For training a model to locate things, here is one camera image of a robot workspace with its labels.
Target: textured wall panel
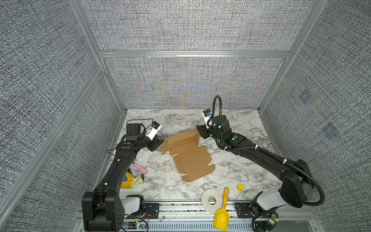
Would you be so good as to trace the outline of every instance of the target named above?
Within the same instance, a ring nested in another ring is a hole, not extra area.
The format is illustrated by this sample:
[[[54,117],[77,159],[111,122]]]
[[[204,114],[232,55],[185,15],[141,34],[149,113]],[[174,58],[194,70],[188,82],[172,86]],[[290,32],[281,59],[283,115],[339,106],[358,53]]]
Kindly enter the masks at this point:
[[[94,188],[119,116],[102,77],[1,231],[71,231],[82,195]]]
[[[1,200],[98,65],[67,0],[0,11]]]
[[[330,0],[263,116],[325,191],[328,232],[369,231],[371,1]]]
[[[106,58],[129,108],[259,106],[279,58]]]
[[[81,0],[103,50],[289,50],[314,2]]]

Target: white marble surface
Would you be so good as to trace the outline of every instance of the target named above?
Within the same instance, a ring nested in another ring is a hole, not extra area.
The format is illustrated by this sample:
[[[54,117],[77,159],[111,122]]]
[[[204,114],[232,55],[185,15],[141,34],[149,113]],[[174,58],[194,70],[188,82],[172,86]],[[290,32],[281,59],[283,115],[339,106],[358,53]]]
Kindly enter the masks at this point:
[[[194,129],[197,124],[204,124],[201,114],[202,110],[195,109],[129,110],[119,139],[126,133],[125,125],[130,119],[153,118],[162,125],[158,135],[166,138]],[[223,114],[234,132],[273,151],[256,110],[223,110]],[[143,124],[149,125],[150,122],[144,121]],[[211,164],[216,166],[213,173],[186,183],[181,179],[182,174],[178,173],[169,153],[162,155],[160,149],[151,152],[145,148],[138,153],[136,162],[146,168],[148,174],[138,187],[121,189],[120,198],[141,194],[147,200],[200,200],[206,189],[217,189],[223,195],[224,187],[228,187],[229,199],[251,200],[259,191],[271,189],[281,183],[273,174],[254,162],[220,150],[212,138],[201,138],[199,145],[207,147],[213,159]],[[130,169],[134,177],[139,175],[140,172],[134,165]],[[245,189],[239,192],[238,184],[243,184]]]

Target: white tape roll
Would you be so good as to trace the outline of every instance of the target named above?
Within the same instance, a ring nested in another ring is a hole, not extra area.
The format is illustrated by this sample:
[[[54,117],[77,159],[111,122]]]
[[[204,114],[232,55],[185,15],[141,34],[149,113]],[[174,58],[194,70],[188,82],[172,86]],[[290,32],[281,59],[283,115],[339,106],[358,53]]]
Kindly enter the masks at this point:
[[[209,198],[215,198],[215,204],[209,203]],[[221,196],[220,192],[216,189],[208,189],[204,191],[201,197],[201,204],[202,207],[206,210],[206,212],[215,214],[218,209],[223,207],[223,197]]]

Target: open cardboard box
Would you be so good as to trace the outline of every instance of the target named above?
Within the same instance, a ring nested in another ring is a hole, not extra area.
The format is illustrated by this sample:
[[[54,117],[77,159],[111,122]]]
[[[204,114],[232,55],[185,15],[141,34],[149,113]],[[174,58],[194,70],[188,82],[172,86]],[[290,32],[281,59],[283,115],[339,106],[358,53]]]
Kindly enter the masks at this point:
[[[211,156],[205,146],[198,146],[200,135],[197,129],[176,134],[167,138],[161,144],[162,154],[169,151],[174,156],[174,162],[180,174],[185,174],[182,179],[192,182],[212,173],[215,165],[209,165]]]

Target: yellow shovel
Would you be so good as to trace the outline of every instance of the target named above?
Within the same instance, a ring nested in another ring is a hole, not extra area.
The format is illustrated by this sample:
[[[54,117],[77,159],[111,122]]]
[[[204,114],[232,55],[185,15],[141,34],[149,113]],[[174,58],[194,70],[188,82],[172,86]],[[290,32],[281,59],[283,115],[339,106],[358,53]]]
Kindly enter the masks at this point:
[[[229,223],[229,213],[226,211],[229,188],[224,189],[223,208],[218,209],[215,214],[214,227],[222,231],[227,231]]]

